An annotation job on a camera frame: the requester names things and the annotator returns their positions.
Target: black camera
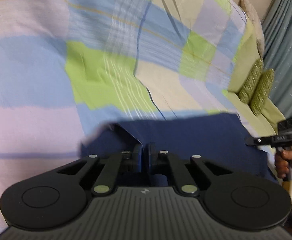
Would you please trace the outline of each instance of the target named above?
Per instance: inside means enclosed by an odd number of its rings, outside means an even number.
[[[288,148],[292,146],[292,117],[277,124],[278,135],[267,137],[248,137],[245,139],[247,146],[270,145],[273,148]]]

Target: screw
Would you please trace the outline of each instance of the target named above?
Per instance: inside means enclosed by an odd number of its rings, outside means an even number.
[[[121,153],[123,154],[124,160],[128,160],[132,157],[132,154],[130,153],[130,151],[121,151]]]
[[[94,191],[95,191],[96,193],[106,193],[106,192],[108,192],[109,190],[110,190],[109,187],[106,186],[106,185],[98,185],[98,186],[95,186],[95,187],[94,187]]]
[[[184,185],[182,186],[182,191],[185,193],[195,193],[198,188],[194,185]]]

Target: curtain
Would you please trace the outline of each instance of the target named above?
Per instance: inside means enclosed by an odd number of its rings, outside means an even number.
[[[292,0],[275,0],[263,24],[265,68],[275,70],[270,99],[292,116]]]

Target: green patterned cushion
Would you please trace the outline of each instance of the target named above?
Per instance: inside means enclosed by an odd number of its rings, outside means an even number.
[[[262,74],[259,80],[253,99],[250,102],[250,108],[256,116],[258,116],[264,108],[265,100],[273,86],[274,77],[275,71],[269,69]]]
[[[257,59],[244,85],[238,92],[238,97],[240,101],[242,101],[243,103],[248,104],[250,100],[252,99],[255,89],[257,87],[259,78],[262,75],[263,67],[264,67],[264,62],[262,58]]]

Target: finger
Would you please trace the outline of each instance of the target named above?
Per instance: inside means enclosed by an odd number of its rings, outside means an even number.
[[[281,160],[281,161],[275,161],[275,166],[276,167],[288,167],[288,161],[284,161],[284,160]]]
[[[280,154],[275,154],[275,161],[283,161],[284,159],[280,156]]]
[[[289,169],[287,167],[276,167],[276,171],[278,174],[287,174],[289,173]]]
[[[279,177],[280,179],[283,179],[286,177],[286,174],[277,174],[277,177]]]
[[[292,160],[292,150],[290,151],[283,150],[281,153],[281,157],[285,160]]]

